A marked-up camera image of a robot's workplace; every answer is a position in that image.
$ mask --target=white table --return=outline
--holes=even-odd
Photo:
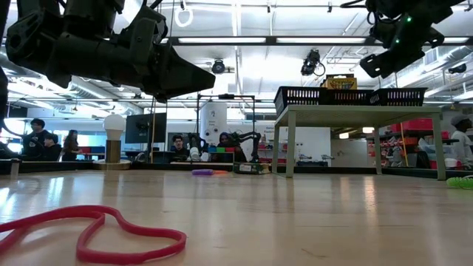
[[[381,173],[381,145],[379,128],[420,117],[431,117],[437,156],[438,179],[445,180],[445,159],[440,135],[439,107],[414,106],[305,106],[289,105],[278,117],[274,129],[273,173],[277,174],[279,129],[288,127],[286,177],[294,175],[296,127],[374,127],[376,172]]]

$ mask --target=black plastic crate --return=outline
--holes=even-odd
[[[427,88],[377,89],[370,98],[372,106],[422,106]]]
[[[371,89],[328,89],[327,105],[369,106]]]
[[[276,112],[280,116],[290,104],[322,105],[326,91],[326,88],[321,87],[281,86],[274,98]]]

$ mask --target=red rubber band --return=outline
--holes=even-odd
[[[86,244],[93,233],[105,223],[105,214],[115,217],[118,224],[129,233],[140,236],[153,236],[174,239],[177,242],[166,248],[152,250],[143,253],[113,253],[90,250]],[[95,221],[89,225],[78,238],[76,246],[76,256],[82,262],[116,264],[116,265],[136,265],[151,259],[159,259],[181,252],[186,247],[187,236],[180,231],[165,228],[146,228],[133,225],[127,222],[121,213],[114,208],[101,205],[80,205],[73,207],[59,208],[35,216],[7,222],[0,225],[0,233],[11,231],[7,237],[0,241],[0,256],[11,248],[20,238],[27,233],[28,228],[42,222],[64,218],[94,218]]]

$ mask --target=purple object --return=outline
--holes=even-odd
[[[192,175],[212,175],[212,174],[214,174],[214,170],[211,170],[211,169],[192,170]]]

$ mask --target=monitor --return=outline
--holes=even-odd
[[[166,113],[154,114],[154,142],[166,141]],[[126,118],[125,143],[148,143],[149,129],[153,129],[150,115],[130,115]]]

